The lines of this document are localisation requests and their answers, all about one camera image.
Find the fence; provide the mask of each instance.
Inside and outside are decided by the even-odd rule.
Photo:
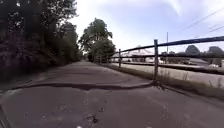
[[[218,75],[224,75],[224,69],[205,69],[205,68],[194,68],[194,67],[184,67],[184,66],[171,66],[166,64],[159,64],[159,57],[183,57],[183,58],[224,58],[224,55],[214,55],[214,54],[200,54],[200,55],[186,55],[186,54],[159,54],[158,48],[164,47],[164,46],[177,46],[177,45],[185,45],[185,44],[198,44],[198,43],[211,43],[211,42],[218,42],[218,41],[224,41],[224,36],[221,37],[212,37],[212,38],[201,38],[201,39],[190,39],[190,40],[180,40],[180,41],[174,41],[174,42],[168,42],[168,43],[161,43],[158,44],[158,40],[154,40],[154,45],[150,46],[143,46],[143,47],[137,47],[137,48],[131,48],[127,50],[119,51],[116,53],[118,56],[114,56],[110,59],[118,59],[119,67],[121,67],[122,63],[125,64],[125,62],[122,62],[122,58],[147,58],[147,57],[154,57],[154,63],[148,63],[148,64],[141,64],[141,65],[149,65],[154,66],[154,80],[157,80],[158,78],[158,68],[159,67],[165,67],[165,68],[173,68],[178,70],[185,70],[185,71],[193,71],[193,72],[201,72],[201,73],[211,73],[211,74],[218,74]],[[140,50],[140,49],[146,49],[146,48],[154,48],[154,55],[140,55],[140,56],[121,56],[121,53],[124,52],[130,52],[134,50]]]

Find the vegetation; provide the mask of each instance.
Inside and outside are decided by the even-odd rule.
[[[75,0],[0,0],[0,79],[78,60]]]
[[[217,47],[217,46],[211,46],[209,47],[208,51],[200,52],[199,49],[195,45],[189,45],[185,52],[169,52],[169,55],[182,55],[182,56],[203,56],[205,58],[202,58],[204,61],[207,61],[209,64],[215,64],[221,66],[221,60],[224,56],[224,51]],[[166,61],[166,57],[161,57],[162,61]],[[183,61],[188,60],[188,58],[185,57],[167,57],[167,60],[169,63],[181,63]]]
[[[79,43],[82,49],[88,53],[90,61],[107,61],[115,52],[115,45],[109,39],[112,38],[112,32],[107,30],[107,24],[96,19],[84,30]]]

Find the road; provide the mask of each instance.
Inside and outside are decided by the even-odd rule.
[[[79,62],[2,93],[0,103],[12,128],[223,128],[224,106],[151,82]]]
[[[130,64],[121,64],[122,67],[136,69],[148,73],[154,72],[153,66],[144,66],[144,65],[130,65]],[[171,77],[179,80],[187,80],[196,83],[202,83],[207,86],[221,87],[224,88],[224,75],[215,75],[207,73],[199,73],[192,71],[184,71],[171,68],[159,68],[160,75]]]

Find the sky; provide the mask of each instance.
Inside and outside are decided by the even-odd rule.
[[[154,39],[165,43],[167,32],[168,41],[224,35],[224,27],[215,30],[224,26],[224,0],[77,0],[77,13],[79,16],[70,22],[77,25],[79,36],[94,18],[99,18],[113,33],[116,49],[122,50],[152,45]],[[187,46],[169,47],[169,51],[185,51]],[[209,46],[224,49],[224,42],[196,46],[201,51]]]

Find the utility pole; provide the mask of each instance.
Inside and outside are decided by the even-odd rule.
[[[166,33],[166,42],[168,43],[168,41],[169,41],[169,33],[167,32]]]

